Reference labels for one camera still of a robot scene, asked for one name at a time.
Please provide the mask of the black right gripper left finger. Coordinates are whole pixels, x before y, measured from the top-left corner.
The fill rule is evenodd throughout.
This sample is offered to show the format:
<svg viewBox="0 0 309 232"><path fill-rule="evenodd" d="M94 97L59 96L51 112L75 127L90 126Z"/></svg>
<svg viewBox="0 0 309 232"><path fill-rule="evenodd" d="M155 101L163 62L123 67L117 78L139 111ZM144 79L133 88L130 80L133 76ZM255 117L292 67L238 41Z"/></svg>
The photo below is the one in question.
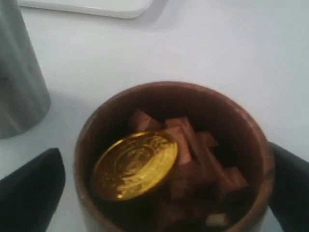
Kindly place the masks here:
<svg viewBox="0 0 309 232"><path fill-rule="evenodd" d="M58 148L50 148L0 181L0 230L44 232L59 204L66 172Z"/></svg>

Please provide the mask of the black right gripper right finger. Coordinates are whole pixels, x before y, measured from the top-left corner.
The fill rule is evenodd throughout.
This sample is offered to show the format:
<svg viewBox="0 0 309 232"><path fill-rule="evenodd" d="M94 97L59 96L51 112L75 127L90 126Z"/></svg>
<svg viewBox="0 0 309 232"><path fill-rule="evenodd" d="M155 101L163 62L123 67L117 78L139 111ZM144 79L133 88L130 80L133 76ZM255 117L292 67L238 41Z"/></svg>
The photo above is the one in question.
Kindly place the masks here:
<svg viewBox="0 0 309 232"><path fill-rule="evenodd" d="M270 142L275 182L269 206L285 232L309 232L309 163Z"/></svg>

